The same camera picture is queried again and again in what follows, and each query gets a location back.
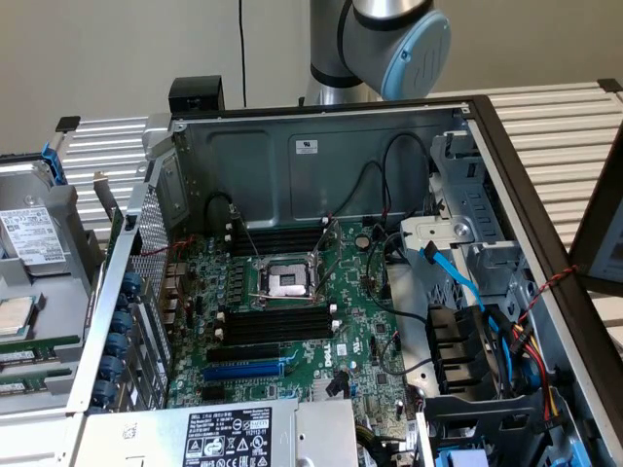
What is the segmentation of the dark framed panel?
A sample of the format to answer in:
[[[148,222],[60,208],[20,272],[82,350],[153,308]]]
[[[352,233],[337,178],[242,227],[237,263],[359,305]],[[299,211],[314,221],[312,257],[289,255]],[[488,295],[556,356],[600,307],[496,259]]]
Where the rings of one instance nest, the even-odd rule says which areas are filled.
[[[588,290],[623,298],[623,139],[611,147],[569,257]]]

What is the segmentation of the CPU socket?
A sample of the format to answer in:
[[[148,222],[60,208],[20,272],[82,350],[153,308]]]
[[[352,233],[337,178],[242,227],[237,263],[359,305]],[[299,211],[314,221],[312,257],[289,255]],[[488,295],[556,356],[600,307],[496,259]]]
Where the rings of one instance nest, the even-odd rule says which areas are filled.
[[[262,258],[263,266],[253,270],[256,273],[255,285],[249,296],[261,306],[270,301],[289,301],[320,303],[312,297],[312,266],[309,254],[271,255]]]

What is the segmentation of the silver disk bay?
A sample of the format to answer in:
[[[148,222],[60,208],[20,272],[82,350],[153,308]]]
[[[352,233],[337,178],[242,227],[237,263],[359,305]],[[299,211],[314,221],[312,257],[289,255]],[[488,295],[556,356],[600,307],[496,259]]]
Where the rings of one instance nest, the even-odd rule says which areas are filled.
[[[430,188],[434,213],[443,219],[466,219],[474,232],[473,243],[454,251],[452,264],[471,280],[486,304],[497,304],[509,318],[519,315],[521,291],[518,276],[525,256],[513,232],[506,232],[505,214],[479,148],[471,133],[446,131],[432,140],[430,155],[435,170]],[[458,309],[473,305],[469,289],[449,278],[421,279],[412,269],[415,290],[432,304]]]

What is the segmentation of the graphics card with metal bracket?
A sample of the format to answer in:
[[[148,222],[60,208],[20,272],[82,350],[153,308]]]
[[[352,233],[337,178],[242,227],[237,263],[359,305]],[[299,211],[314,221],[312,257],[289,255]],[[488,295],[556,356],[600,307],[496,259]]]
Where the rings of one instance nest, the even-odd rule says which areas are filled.
[[[109,179],[102,171],[97,171],[93,174],[93,188],[110,221],[105,252],[111,254],[121,232],[124,215],[110,189]]]

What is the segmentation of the silver rear port block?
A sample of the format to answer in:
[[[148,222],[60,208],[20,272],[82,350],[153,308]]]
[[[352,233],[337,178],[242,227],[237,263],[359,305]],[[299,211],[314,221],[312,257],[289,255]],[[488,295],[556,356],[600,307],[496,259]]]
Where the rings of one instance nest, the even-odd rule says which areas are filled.
[[[162,316],[166,326],[172,325],[175,317],[184,308],[187,274],[186,263],[172,263],[167,266],[161,294]]]

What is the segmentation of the blue plastic disk bracket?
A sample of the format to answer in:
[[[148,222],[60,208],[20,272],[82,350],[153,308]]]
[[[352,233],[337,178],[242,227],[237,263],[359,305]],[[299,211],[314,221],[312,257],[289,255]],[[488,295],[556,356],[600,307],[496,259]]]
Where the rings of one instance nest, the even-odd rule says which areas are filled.
[[[41,151],[41,158],[49,167],[57,185],[66,185],[67,180],[57,150],[47,141]]]

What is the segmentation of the silver disk bay bracket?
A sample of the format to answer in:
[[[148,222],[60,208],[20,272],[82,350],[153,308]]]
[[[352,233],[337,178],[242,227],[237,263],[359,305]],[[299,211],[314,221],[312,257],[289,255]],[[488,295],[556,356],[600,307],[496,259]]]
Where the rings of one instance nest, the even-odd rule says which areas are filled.
[[[469,222],[462,217],[457,219],[443,219],[438,216],[411,217],[403,220],[399,227],[404,236],[405,256],[417,277],[421,279],[450,277],[441,267],[432,265],[421,255],[420,250],[430,241],[453,264],[454,251],[475,240]]]

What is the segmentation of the open metal PC case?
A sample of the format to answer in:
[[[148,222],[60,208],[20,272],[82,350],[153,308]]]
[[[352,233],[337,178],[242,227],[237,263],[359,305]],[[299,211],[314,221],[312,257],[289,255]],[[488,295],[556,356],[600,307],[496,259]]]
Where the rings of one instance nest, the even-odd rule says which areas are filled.
[[[355,423],[359,467],[494,467],[482,449],[435,457],[423,414],[439,392],[426,324],[432,304],[415,290],[400,223],[434,213],[430,149],[434,137],[465,130],[477,143],[503,206],[506,232],[525,256],[516,318],[481,300],[475,284],[429,242],[421,255],[466,286],[482,326],[495,378],[495,399],[542,391],[547,416],[560,409],[570,425],[536,467],[623,467],[623,360],[610,339],[556,231],[535,182],[484,96],[334,109],[300,107],[167,117],[143,135],[144,181],[128,203],[113,252],[107,254],[92,332],[72,403],[81,427],[70,467],[91,415],[170,410],[173,352],[161,294],[172,253],[197,236],[226,233],[228,204],[248,227],[313,225],[333,219],[385,232],[389,312],[399,319],[407,393],[416,408],[404,439],[392,441]],[[121,292],[124,273],[142,278],[141,293]],[[124,371],[113,404],[92,403],[98,367],[116,310],[133,318]]]

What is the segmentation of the green Dell motherboard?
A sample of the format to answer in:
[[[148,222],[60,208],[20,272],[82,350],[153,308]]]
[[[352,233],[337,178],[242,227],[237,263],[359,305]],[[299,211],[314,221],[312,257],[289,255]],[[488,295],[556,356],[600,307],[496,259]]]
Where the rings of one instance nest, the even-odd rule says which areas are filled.
[[[300,403],[346,400],[356,423],[376,435],[397,441],[406,436],[416,408],[407,393],[400,347],[392,342],[399,319],[389,312],[385,270],[385,232],[379,227],[340,223],[342,260],[320,293],[320,303],[270,301],[261,306],[249,296],[255,285],[253,257],[231,255],[232,233],[197,236],[181,243],[170,264],[188,265],[184,308],[170,328],[173,352],[166,406],[188,408],[209,404],[202,389],[223,385],[226,399],[216,404],[295,399]],[[370,237],[367,250],[355,245],[358,235]],[[331,339],[275,342],[284,363],[280,377],[234,380],[203,379],[206,351],[223,344],[223,311],[327,306],[332,313]]]

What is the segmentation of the black fan shroud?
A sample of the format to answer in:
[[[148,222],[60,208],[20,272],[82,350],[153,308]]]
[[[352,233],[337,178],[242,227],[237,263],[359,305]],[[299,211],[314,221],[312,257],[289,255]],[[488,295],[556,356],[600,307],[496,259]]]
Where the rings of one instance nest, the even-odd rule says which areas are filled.
[[[442,395],[471,402],[497,396],[492,364],[477,319],[470,308],[453,310],[432,305],[428,309],[426,335]]]

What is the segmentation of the grey parts rack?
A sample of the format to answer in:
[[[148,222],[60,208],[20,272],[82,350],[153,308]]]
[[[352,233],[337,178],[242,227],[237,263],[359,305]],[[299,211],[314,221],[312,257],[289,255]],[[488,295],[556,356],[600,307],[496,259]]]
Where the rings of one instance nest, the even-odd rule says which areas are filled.
[[[0,162],[42,162],[34,154],[1,155]],[[96,272],[102,262],[97,240],[83,227],[77,209],[78,196],[70,185],[55,185],[45,205],[60,226],[68,247],[67,274],[33,277],[20,259],[10,259],[0,250],[0,300],[34,296],[35,303],[26,334],[0,337],[0,341],[28,341],[78,336],[83,349],[88,333],[90,299]],[[70,369],[67,377],[47,378],[48,392],[0,395],[0,417],[58,409],[66,405],[76,377],[79,361],[47,361],[20,365],[0,364],[0,375]]]

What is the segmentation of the silver power supply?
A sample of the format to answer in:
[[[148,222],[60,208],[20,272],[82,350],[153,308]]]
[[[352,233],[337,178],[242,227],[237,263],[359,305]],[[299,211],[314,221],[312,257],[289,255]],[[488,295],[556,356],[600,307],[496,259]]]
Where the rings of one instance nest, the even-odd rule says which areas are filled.
[[[75,467],[359,467],[350,402],[91,415]]]

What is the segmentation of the blue expansion slot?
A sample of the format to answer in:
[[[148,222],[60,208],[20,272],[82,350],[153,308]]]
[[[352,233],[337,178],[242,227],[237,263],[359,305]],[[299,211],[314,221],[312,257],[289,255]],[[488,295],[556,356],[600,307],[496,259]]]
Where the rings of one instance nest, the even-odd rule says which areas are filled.
[[[203,379],[234,380],[245,378],[280,377],[284,363],[279,360],[264,360],[234,365],[208,366],[202,370]]]

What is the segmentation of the dark grey disk bay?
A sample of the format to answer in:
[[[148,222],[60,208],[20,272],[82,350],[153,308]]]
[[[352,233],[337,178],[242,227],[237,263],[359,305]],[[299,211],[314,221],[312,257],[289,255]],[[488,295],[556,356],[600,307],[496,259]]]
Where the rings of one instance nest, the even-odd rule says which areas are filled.
[[[570,425],[568,410],[545,414],[543,395],[470,402],[457,396],[427,398],[423,414],[435,457],[482,449],[494,467],[536,467]]]

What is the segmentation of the long black expansion slot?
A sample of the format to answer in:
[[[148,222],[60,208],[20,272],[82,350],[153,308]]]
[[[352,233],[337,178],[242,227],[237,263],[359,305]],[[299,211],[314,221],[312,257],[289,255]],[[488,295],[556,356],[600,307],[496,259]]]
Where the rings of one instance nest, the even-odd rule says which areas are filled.
[[[214,364],[274,360],[279,357],[280,348],[277,343],[223,346],[206,351],[206,361]]]

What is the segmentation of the black box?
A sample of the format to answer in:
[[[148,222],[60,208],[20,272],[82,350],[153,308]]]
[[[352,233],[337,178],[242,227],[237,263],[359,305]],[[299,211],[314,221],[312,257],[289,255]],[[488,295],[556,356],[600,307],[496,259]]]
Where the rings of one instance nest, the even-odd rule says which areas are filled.
[[[178,77],[168,92],[172,116],[185,116],[225,110],[223,82],[220,75]]]

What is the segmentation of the silver hard disk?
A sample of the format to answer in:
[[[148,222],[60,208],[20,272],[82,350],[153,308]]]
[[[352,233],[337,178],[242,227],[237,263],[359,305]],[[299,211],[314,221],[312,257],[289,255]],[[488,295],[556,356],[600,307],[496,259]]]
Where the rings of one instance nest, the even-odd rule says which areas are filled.
[[[0,250],[33,277],[69,272],[68,247],[45,205],[54,185],[42,162],[0,162]]]

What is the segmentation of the silver CPU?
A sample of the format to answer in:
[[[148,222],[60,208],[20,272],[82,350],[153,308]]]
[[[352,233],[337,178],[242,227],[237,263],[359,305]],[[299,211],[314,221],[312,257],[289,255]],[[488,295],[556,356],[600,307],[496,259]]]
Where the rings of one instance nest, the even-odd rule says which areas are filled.
[[[0,300],[0,337],[26,334],[34,309],[35,297]]]

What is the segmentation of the metal socket cover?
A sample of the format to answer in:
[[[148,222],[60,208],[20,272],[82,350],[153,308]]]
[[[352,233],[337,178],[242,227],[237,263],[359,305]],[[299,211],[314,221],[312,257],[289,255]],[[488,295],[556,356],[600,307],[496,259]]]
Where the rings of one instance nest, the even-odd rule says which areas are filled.
[[[331,249],[335,250],[335,258],[328,266],[325,265],[322,254]],[[311,276],[311,296],[318,301],[320,291],[342,260],[343,243],[342,229],[338,219],[333,219],[323,231],[319,241],[309,254],[313,275]]]

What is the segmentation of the RAM slot with white latches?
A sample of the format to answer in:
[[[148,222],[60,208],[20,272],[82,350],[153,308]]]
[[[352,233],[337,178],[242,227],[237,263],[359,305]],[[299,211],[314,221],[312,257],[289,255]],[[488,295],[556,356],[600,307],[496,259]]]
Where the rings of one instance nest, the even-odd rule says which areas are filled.
[[[251,234],[303,233],[303,232],[322,233],[324,228],[325,226],[322,224],[313,224],[313,225],[270,226],[270,227],[261,227],[261,228],[248,227],[248,230]],[[241,220],[236,220],[236,221],[230,220],[225,224],[225,231],[227,233],[232,233],[237,230],[242,231]]]
[[[286,320],[286,319],[332,319],[332,313],[327,306],[302,306],[266,308],[250,311],[223,311],[217,319],[230,323],[236,320]]]
[[[231,332],[231,331],[233,331],[234,333],[237,333],[237,332],[249,333],[249,332],[259,331],[259,330],[274,330],[274,331],[280,330],[280,331],[285,331],[284,329],[276,329],[276,328],[273,328],[273,329],[250,329],[250,330],[228,330],[228,329],[225,327],[225,324],[221,326],[221,329],[222,329],[222,330],[223,330],[223,332],[224,332],[224,337],[225,337],[225,334],[226,334],[226,333],[229,333],[229,332]]]
[[[258,249],[268,247],[283,247],[286,246],[301,246],[303,249],[312,249],[318,242],[318,236],[273,236],[273,237],[259,237],[253,236],[253,241]],[[246,236],[240,236],[233,238],[231,241],[233,248],[251,248],[251,242]]]

